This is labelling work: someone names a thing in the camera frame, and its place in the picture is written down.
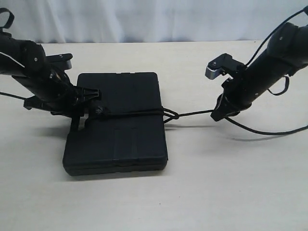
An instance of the black case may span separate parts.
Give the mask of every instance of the black case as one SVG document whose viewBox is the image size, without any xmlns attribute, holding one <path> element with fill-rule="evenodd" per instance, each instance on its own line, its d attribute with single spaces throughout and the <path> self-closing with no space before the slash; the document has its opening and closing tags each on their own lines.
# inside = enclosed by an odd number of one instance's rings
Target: black case
<svg viewBox="0 0 308 231">
<path fill-rule="evenodd" d="M 99 89 L 99 104 L 111 113 L 162 108 L 156 73 L 80 74 L 77 86 Z M 162 170 L 167 160 L 163 116 L 144 115 L 91 120 L 84 129 L 71 131 L 63 166 L 77 176 Z"/>
</svg>

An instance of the table surface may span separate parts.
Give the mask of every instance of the table surface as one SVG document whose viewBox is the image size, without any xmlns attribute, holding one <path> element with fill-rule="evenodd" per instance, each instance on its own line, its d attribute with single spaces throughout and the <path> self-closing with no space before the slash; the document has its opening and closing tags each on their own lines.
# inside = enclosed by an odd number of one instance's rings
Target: table surface
<svg viewBox="0 0 308 231">
<path fill-rule="evenodd" d="M 67 71 L 156 72 L 163 106 L 212 109 L 226 77 L 206 64 L 222 53 L 246 62 L 260 42 L 45 44 L 71 52 Z M 235 120 L 265 131 L 308 122 L 308 68 L 280 97 L 264 93 Z M 273 87 L 279 91 L 283 81 Z M 1 90 L 31 94 L 10 76 Z M 6 231 L 303 231 L 308 230 L 308 131 L 265 137 L 209 115 L 166 125 L 164 171 L 71 177 L 62 166 L 70 120 L 0 96 L 0 226 Z"/>
</svg>

